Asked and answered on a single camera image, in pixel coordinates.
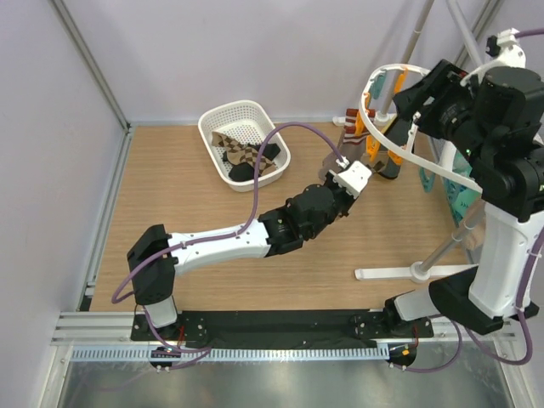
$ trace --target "wooden table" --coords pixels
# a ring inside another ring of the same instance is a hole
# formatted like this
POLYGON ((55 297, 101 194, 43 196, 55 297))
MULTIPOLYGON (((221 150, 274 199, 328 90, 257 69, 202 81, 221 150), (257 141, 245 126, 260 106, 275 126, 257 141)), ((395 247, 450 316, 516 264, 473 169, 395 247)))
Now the wooden table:
MULTIPOLYGON (((335 142, 339 128, 319 124, 335 142)), ((329 148, 301 128, 281 132, 292 153, 283 176, 259 191, 258 214, 319 182, 329 148)), ((416 148, 429 154, 424 139, 416 148)), ((111 294, 128 273, 128 249, 152 224, 168 232, 215 230, 244 222, 251 193, 230 189, 218 176, 196 126, 138 127, 116 202, 91 305, 92 311, 129 311, 111 294)), ((423 260, 454 228, 445 193, 423 192, 418 168, 403 164, 395 181, 380 176, 354 204, 351 215, 329 226, 303 249, 266 259, 239 259, 198 269, 176 279, 178 309, 378 308, 417 286, 409 280, 360 282, 354 269, 408 266, 423 260)), ((444 264, 465 264, 460 248, 444 264)))

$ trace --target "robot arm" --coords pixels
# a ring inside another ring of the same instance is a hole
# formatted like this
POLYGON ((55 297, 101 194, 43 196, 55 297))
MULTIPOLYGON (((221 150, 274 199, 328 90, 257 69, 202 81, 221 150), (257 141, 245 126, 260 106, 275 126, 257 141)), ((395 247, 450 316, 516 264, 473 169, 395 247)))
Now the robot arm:
POLYGON ((163 225, 147 229, 128 252, 131 271, 155 252, 180 243, 199 239, 198 245, 182 246, 157 259, 133 278, 136 303, 144 305, 153 326, 172 324, 178 318, 173 302, 173 280, 193 269, 237 258, 265 258, 281 255, 314 239, 338 217, 349 215, 360 192, 366 187, 371 170, 358 161, 346 170, 329 172, 324 184, 312 184, 286 200, 282 207, 265 212, 254 219, 240 235, 220 241, 206 238, 235 233, 241 226, 195 234, 168 235, 163 225))
POLYGON ((400 117, 414 117, 420 131, 450 141, 470 163, 486 201, 486 234, 477 268, 389 299, 393 322, 442 314, 486 334, 500 329, 503 318, 538 311, 526 283, 533 271, 524 266, 544 226, 544 148, 533 142, 544 83, 523 68, 515 32, 491 38, 500 53, 472 73, 443 60, 394 97, 400 117))

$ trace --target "white plastic basket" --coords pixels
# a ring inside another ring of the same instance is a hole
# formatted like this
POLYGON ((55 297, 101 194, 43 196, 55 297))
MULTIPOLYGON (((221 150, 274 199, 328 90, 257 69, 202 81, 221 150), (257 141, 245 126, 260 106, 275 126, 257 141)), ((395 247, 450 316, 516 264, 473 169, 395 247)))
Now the white plastic basket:
MULTIPOLYGON (((198 121, 198 130, 219 176, 232 190, 240 192, 253 190, 253 180, 235 182, 229 178, 232 165, 223 161, 224 147, 212 146, 212 132, 224 133, 244 144, 260 144, 274 127, 263 107, 251 100, 238 100, 219 106, 206 112, 198 121)), ((276 143, 280 148, 280 153, 274 159, 277 168, 258 179, 259 187, 279 179, 291 161, 291 153, 279 133, 272 137, 270 143, 276 143)))

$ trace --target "white stand base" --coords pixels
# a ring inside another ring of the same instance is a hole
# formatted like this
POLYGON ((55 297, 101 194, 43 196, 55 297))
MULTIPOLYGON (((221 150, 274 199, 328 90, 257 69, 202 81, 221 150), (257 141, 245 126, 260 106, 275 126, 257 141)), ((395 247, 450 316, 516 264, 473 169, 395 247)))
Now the white stand base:
POLYGON ((405 268, 368 268, 368 269, 356 269, 355 278, 358 281, 368 281, 375 279, 411 279, 416 283, 423 283, 428 278, 443 278, 461 272, 465 269, 472 268, 476 265, 436 265, 429 269, 425 276, 420 274, 414 275, 415 267, 420 262, 414 263, 412 266, 405 268))

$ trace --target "checkered cloth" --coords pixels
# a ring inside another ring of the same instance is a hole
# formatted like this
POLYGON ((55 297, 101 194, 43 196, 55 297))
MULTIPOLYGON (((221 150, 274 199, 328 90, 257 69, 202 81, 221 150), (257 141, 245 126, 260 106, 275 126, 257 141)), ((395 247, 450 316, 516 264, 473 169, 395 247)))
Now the checkered cloth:
MULTIPOLYGON (((233 165, 248 163, 255 168, 258 151, 251 146, 246 146, 245 144, 240 143, 238 140, 232 139, 226 134, 220 132, 212 132, 212 146, 224 147, 227 152, 227 159, 233 165)), ((259 176, 272 173, 274 170, 274 162, 263 156, 258 166, 259 176)))

